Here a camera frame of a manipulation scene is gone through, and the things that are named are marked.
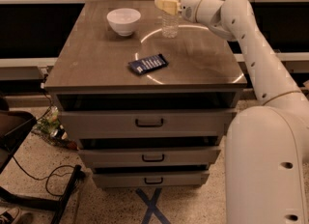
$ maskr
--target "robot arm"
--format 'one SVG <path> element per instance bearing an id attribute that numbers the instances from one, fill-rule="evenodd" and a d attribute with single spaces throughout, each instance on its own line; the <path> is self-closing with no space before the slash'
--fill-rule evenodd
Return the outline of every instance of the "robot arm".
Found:
<path id="1" fill-rule="evenodd" d="M 182 0 L 182 16 L 239 43 L 257 99 L 226 144 L 228 224 L 303 224 L 302 163 L 309 157 L 309 103 L 260 32 L 247 0 Z"/>

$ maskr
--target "drawer handle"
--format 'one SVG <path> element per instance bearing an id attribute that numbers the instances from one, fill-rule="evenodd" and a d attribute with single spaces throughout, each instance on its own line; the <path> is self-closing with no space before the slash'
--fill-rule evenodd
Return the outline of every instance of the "drawer handle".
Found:
<path id="1" fill-rule="evenodd" d="M 143 154 L 142 154 L 142 159 L 144 162 L 162 162 L 165 158 L 165 155 L 163 154 L 161 158 L 158 159 L 147 159 Z"/>
<path id="2" fill-rule="evenodd" d="M 140 122 L 138 119 L 135 120 L 135 125 L 138 127 L 162 127 L 164 124 L 164 120 L 160 119 L 159 123 L 157 124 L 146 124 L 146 123 L 142 123 Z"/>
<path id="3" fill-rule="evenodd" d="M 163 177 L 161 177 L 160 181 L 158 181 L 158 182 L 155 182 L 155 181 L 150 182 L 150 181 L 147 180 L 147 178 L 144 178 L 144 182 L 145 182 L 145 184 L 161 184 L 161 183 L 163 183 Z"/>

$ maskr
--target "tape mark on floor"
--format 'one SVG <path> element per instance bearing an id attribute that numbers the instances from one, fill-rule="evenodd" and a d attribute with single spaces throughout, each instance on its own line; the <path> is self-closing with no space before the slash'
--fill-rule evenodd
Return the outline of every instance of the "tape mark on floor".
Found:
<path id="1" fill-rule="evenodd" d="M 138 188 L 136 190 L 136 194 L 143 200 L 143 202 L 148 206 L 145 216 L 143 218 L 142 224 L 148 224 L 151 220 L 152 215 L 154 214 L 156 218 L 162 223 L 162 224 L 170 224 L 171 222 L 168 221 L 168 219 L 164 216 L 164 214 L 157 208 L 156 202 L 158 200 L 158 197 L 161 193 L 161 188 L 157 188 L 154 191 L 154 196 L 151 200 L 148 199 L 147 195 L 143 190 Z"/>

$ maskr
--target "speckled floor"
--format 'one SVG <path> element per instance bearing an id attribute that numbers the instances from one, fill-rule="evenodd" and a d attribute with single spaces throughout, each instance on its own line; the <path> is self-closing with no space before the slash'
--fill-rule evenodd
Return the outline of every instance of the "speckled floor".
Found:
<path id="1" fill-rule="evenodd" d="M 257 105 L 252 93 L 243 95 L 238 109 Z M 46 107 L 21 107 L 39 117 Z M 175 186 L 163 188 L 110 188 L 100 189 L 91 178 L 91 171 L 84 167 L 76 151 L 53 147 L 34 134 L 29 134 L 15 158 L 36 178 L 48 176 L 60 165 L 80 164 L 86 179 L 71 195 L 60 223 L 63 224 L 224 224 L 225 182 L 224 144 L 216 163 L 210 168 L 207 182 L 201 186 Z M 49 190 L 61 194 L 69 175 L 52 178 Z M 11 160 L 0 176 L 0 185 L 20 195 L 53 199 L 45 190 L 45 181 L 35 181 L 26 176 Z M 0 203 L 0 211 L 13 205 Z M 50 223 L 53 213 L 45 210 L 22 209 L 24 224 Z"/>

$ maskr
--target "clear water bottle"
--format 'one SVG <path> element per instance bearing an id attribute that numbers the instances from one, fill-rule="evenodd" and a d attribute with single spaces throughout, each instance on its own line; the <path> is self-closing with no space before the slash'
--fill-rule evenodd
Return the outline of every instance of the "clear water bottle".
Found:
<path id="1" fill-rule="evenodd" d="M 168 14 L 162 11 L 162 35 L 165 38 L 175 38 L 178 34 L 179 14 Z"/>

